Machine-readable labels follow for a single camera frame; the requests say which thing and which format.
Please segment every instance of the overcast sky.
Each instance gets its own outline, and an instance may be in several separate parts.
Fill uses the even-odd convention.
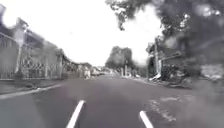
[[[133,59],[143,62],[148,42],[161,33],[154,8],[136,12],[136,19],[117,27],[114,12],[105,0],[0,0],[7,7],[4,21],[24,19],[30,29],[62,48],[75,62],[104,65],[113,46],[129,47]]]

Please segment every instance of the iron railing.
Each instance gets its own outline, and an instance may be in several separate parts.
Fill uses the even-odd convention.
[[[13,80],[18,71],[22,79],[61,78],[63,60],[57,51],[27,43],[19,46],[14,39],[0,33],[0,80]]]

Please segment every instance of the asphalt road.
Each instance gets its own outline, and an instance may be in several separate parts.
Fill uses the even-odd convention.
[[[77,102],[85,100],[80,128],[144,128],[139,112],[149,100],[190,93],[108,76],[70,79],[58,88],[0,100],[0,127],[65,128]]]

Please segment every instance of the road marking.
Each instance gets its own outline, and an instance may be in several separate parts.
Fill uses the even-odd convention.
[[[77,107],[75,108],[75,111],[72,114],[72,117],[70,119],[70,121],[68,122],[68,125],[66,128],[75,128],[75,125],[77,124],[77,120],[79,118],[79,114],[83,108],[83,105],[86,102],[84,100],[80,100]]]
[[[3,95],[0,95],[0,100],[5,100],[5,99],[17,97],[17,96],[28,95],[28,94],[32,94],[32,93],[38,93],[38,92],[42,92],[42,91],[47,91],[49,89],[57,88],[57,87],[60,87],[60,86],[61,85],[58,84],[58,85],[54,85],[54,86],[51,86],[51,87],[38,88],[36,90],[22,91],[22,92],[10,93],[10,94],[3,94]]]
[[[146,128],[154,128],[145,111],[140,111],[139,115]]]

